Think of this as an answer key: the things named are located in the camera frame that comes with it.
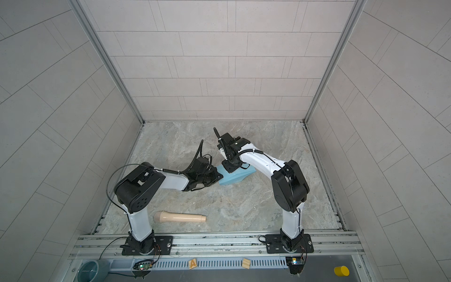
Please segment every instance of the cable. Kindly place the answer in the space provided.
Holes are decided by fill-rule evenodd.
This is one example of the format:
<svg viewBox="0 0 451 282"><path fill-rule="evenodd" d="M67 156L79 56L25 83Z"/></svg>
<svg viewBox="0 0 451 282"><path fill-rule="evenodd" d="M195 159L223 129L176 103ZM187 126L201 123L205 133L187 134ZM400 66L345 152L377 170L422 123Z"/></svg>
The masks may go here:
<svg viewBox="0 0 451 282"><path fill-rule="evenodd" d="M137 276L134 276L134 275L125 275L125 274L122 274L122 273L115 273L115 272L108 272L108 274L116 274L116 275L120 275L120 276L127 276L127 277L137 277Z"/></svg>
<svg viewBox="0 0 451 282"><path fill-rule="evenodd" d="M118 238L114 239L113 241L111 241L111 243L109 243L109 244L103 249L102 253L100 254L99 259L102 257L102 255L103 255L103 253L105 252L105 250L106 250L106 249L107 249L114 241L119 240L119 239L121 239L121 238L127 238L127 237L118 237Z"/></svg>

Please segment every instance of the vent grille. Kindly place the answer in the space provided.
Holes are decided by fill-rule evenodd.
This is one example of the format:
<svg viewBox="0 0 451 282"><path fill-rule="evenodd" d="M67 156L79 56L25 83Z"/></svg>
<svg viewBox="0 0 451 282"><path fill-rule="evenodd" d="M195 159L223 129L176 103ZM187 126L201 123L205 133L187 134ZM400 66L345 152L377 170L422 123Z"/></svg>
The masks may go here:
<svg viewBox="0 0 451 282"><path fill-rule="evenodd" d="M251 261L251 268L287 268L285 257L246 258ZM186 270L190 259L160 259L153 270ZM196 269L241 269L243 258L200 258Z"/></svg>

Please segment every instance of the tiled wall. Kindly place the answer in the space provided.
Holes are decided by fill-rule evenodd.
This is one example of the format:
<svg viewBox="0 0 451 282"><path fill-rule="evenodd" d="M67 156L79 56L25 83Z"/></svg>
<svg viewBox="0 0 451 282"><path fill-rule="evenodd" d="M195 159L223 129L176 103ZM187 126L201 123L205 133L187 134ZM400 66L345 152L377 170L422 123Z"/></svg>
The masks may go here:
<svg viewBox="0 0 451 282"><path fill-rule="evenodd" d="M146 120L303 119L354 4L80 2Z"/></svg>
<svg viewBox="0 0 451 282"><path fill-rule="evenodd" d="M0 1L0 66L0 280L48 281L140 123L65 0Z"/></svg>
<svg viewBox="0 0 451 282"><path fill-rule="evenodd" d="M308 128L379 281L451 278L451 2L368 0Z"/></svg>

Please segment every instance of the wooden block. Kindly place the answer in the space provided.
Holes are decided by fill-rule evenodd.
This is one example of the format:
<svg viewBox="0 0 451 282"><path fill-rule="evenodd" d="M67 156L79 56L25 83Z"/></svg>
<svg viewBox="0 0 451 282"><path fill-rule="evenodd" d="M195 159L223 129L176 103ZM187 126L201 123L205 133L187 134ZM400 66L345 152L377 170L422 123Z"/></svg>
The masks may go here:
<svg viewBox="0 0 451 282"><path fill-rule="evenodd" d="M193 268L197 267L196 259L192 259L192 260L188 261L188 264L189 264L189 269L193 269Z"/></svg>
<svg viewBox="0 0 451 282"><path fill-rule="evenodd" d="M249 259L243 259L243 264L241 266L249 269L251 267L251 261Z"/></svg>

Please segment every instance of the yellow cylinder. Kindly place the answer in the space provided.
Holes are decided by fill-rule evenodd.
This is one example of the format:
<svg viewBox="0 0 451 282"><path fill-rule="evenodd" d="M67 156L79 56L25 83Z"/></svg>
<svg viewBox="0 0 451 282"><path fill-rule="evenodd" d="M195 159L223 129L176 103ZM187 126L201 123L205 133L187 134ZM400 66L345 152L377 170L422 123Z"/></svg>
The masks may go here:
<svg viewBox="0 0 451 282"><path fill-rule="evenodd" d="M346 266L337 266L334 272L336 276L349 276L349 269Z"/></svg>
<svg viewBox="0 0 451 282"><path fill-rule="evenodd" d="M200 214L156 212L156 222L205 222L207 217Z"/></svg>

